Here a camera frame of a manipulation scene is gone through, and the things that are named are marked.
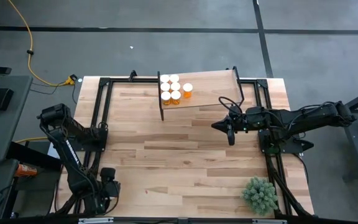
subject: concrete floor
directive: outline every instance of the concrete floor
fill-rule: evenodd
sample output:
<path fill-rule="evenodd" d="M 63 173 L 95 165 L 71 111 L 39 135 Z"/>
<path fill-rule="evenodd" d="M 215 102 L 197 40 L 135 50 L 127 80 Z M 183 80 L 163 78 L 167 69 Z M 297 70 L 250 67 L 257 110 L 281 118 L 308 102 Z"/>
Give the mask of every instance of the concrete floor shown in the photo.
<path fill-rule="evenodd" d="M 252 0 L 15 0 L 31 26 L 257 28 Z M 259 0 L 265 29 L 358 30 L 358 0 Z M 22 26 L 0 1 L 0 26 Z M 266 35 L 275 78 L 284 78 L 291 108 L 358 95 L 358 35 Z M 258 34 L 34 32 L 35 72 L 50 82 L 75 73 L 139 75 L 219 70 L 237 65 L 241 77 L 266 77 Z M 26 32 L 0 31 L 0 66 L 30 75 Z M 35 90 L 51 91 L 39 86 Z M 78 96 L 80 88 L 75 91 Z M 31 92 L 14 139 L 42 136 L 36 116 L 48 106 L 75 109 L 72 87 L 54 95 Z M 315 213 L 358 221 L 358 181 L 342 175 L 357 162 L 344 130 L 307 133 L 305 152 Z"/>

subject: yellow cable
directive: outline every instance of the yellow cable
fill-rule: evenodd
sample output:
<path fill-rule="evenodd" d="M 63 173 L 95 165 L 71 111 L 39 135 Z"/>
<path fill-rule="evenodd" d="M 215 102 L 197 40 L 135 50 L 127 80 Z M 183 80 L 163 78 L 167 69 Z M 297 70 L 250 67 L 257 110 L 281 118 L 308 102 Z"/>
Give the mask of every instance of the yellow cable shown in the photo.
<path fill-rule="evenodd" d="M 19 10 L 16 8 L 16 6 L 13 4 L 13 2 L 11 0 L 7 0 L 9 1 L 9 3 L 11 3 L 12 7 L 15 9 L 15 11 L 18 13 L 18 15 L 20 16 L 20 18 L 22 18 L 22 21 L 24 22 L 24 25 L 26 26 L 27 28 L 27 31 L 29 32 L 29 35 L 30 35 L 30 50 L 32 51 L 32 47 L 33 47 L 33 40 L 32 40 L 32 34 L 31 34 L 31 30 L 30 30 L 30 27 L 29 25 L 27 25 L 27 22 L 25 21 L 24 17 L 22 16 L 22 14 L 19 12 Z M 27 62 L 27 66 L 31 72 L 31 74 L 33 74 L 33 76 L 35 78 L 37 78 L 38 80 L 40 80 L 41 82 L 45 83 L 45 84 L 48 84 L 50 86 L 63 86 L 63 85 L 68 85 L 68 82 L 70 82 L 70 80 L 67 80 L 65 83 L 62 83 L 62 84 L 53 84 L 53 83 L 50 83 L 50 82 L 47 82 L 45 80 L 43 80 L 42 78 L 38 77 L 34 72 L 33 70 L 31 69 L 31 54 L 29 54 L 29 60 Z"/>
<path fill-rule="evenodd" d="M 48 139 L 48 138 L 47 137 L 28 138 L 28 139 L 18 140 L 18 141 L 16 141 L 16 143 L 22 143 L 22 142 L 26 142 L 26 141 L 38 141 L 38 140 L 44 140 L 44 139 Z"/>

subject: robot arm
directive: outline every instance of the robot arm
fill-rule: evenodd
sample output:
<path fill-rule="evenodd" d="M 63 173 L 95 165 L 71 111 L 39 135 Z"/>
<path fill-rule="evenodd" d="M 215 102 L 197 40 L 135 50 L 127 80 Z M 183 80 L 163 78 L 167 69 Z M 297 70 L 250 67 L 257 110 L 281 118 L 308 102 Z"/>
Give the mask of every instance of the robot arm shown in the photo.
<path fill-rule="evenodd" d="M 355 117 L 342 102 L 325 102 L 306 106 L 296 111 L 266 109 L 260 106 L 248 108 L 242 113 L 240 107 L 232 105 L 229 114 L 211 126 L 227 134 L 229 144 L 234 145 L 234 133 L 268 129 L 270 142 L 280 144 L 295 134 L 323 126 L 346 127 Z"/>
<path fill-rule="evenodd" d="M 230 108 L 222 103 L 229 110 L 229 114 L 223 120 L 213 123 L 212 128 L 226 133 L 231 146 L 235 143 L 234 133 L 238 131 L 245 131 L 246 133 L 248 131 L 259 131 L 260 148 L 265 154 L 280 153 L 281 143 L 285 143 L 295 134 L 323 126 L 346 127 L 356 120 L 349 108 L 340 101 L 306 106 L 296 111 L 266 109 L 257 106 L 248 108 L 245 113 L 242 113 L 241 108 L 235 102 L 232 103 L 234 104 Z M 309 145 L 308 148 L 313 147 L 310 142 L 299 139 L 297 141 L 304 144 L 309 143 L 311 146 Z M 270 181 L 276 181 L 299 216 L 310 217 L 311 215 L 303 209 L 288 189 L 285 181 L 280 178 L 271 157 L 266 155 L 265 157 L 268 173 L 272 175 Z"/>
<path fill-rule="evenodd" d="M 95 172 L 84 167 L 75 153 L 77 147 L 85 150 L 102 151 L 107 138 L 107 128 L 84 128 L 75 121 L 70 109 L 59 104 L 42 110 L 40 128 L 52 142 L 67 169 L 68 186 L 73 193 L 69 201 L 56 213 L 68 213 L 77 200 L 84 200 L 85 213 L 103 214 L 110 197 L 117 197 L 121 185 L 114 180 L 115 170 L 103 168 L 102 181 L 96 180 Z"/>

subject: wooden table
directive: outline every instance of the wooden table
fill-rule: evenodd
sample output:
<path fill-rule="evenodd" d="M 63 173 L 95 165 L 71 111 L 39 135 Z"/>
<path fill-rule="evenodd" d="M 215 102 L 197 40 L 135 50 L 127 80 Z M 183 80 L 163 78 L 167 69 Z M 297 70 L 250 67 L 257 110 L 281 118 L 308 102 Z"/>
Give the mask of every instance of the wooden table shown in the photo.
<path fill-rule="evenodd" d="M 85 127 L 91 123 L 98 83 L 99 77 L 83 80 L 75 119 Z M 289 109 L 283 79 L 268 79 L 268 85 L 273 108 Z M 254 89 L 250 85 L 242 89 L 245 111 L 255 106 Z M 250 178 L 267 177 L 257 133 L 239 133 L 236 144 L 229 146 L 227 136 L 211 128 L 211 123 L 227 115 L 221 105 L 166 110 L 165 121 L 161 121 L 157 96 L 156 83 L 114 84 L 108 142 L 100 167 L 116 168 L 116 179 L 122 185 L 119 204 L 109 215 L 258 217 L 240 198 Z M 289 189 L 313 213 L 302 163 L 291 154 L 283 154 L 283 164 Z M 63 171 L 59 207 L 70 195 L 67 172 Z M 280 190 L 278 196 L 283 210 Z"/>

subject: succulent plant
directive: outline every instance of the succulent plant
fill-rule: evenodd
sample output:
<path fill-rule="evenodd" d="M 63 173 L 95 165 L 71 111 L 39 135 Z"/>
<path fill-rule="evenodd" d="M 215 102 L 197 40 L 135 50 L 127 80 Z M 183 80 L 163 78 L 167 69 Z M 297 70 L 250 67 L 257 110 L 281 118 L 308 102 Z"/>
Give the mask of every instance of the succulent plant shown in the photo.
<path fill-rule="evenodd" d="M 277 195 L 272 183 L 258 177 L 251 178 L 246 189 L 242 192 L 243 199 L 252 211 L 258 215 L 265 216 L 278 209 L 276 205 Z"/>

